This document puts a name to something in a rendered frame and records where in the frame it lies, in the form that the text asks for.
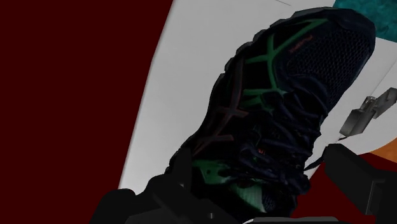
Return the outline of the black sneaker with green stripes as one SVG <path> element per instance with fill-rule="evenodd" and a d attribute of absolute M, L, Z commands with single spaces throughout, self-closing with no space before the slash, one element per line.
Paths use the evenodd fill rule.
<path fill-rule="evenodd" d="M 240 46 L 205 118 L 182 145 L 192 194 L 241 223 L 289 218 L 307 193 L 321 125 L 375 48 L 375 24 L 352 9 L 297 11 Z"/>

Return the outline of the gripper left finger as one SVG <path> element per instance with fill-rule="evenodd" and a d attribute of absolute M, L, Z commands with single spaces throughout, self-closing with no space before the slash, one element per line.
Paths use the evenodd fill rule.
<path fill-rule="evenodd" d="M 89 224 L 239 224 L 209 199 L 191 193 L 192 154 L 181 148 L 168 174 L 151 178 L 143 192 L 112 190 L 100 200 Z"/>

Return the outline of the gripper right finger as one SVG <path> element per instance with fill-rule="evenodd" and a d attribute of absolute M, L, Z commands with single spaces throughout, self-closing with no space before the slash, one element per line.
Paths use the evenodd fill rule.
<path fill-rule="evenodd" d="M 397 224 L 397 172 L 376 169 L 342 144 L 323 152 L 326 175 L 375 224 Z"/>

